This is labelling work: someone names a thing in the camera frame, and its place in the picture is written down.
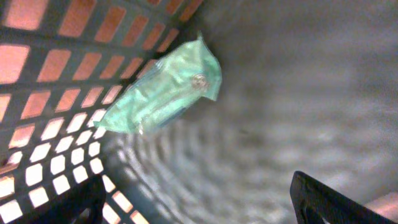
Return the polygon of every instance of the grid pattern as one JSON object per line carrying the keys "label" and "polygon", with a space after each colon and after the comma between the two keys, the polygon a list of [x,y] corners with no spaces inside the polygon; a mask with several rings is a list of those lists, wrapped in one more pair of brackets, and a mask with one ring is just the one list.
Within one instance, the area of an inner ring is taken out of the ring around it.
{"label": "grid pattern", "polygon": [[106,176],[105,130],[93,121],[168,49],[202,1],[0,1],[2,222],[102,174],[104,220],[147,223]]}

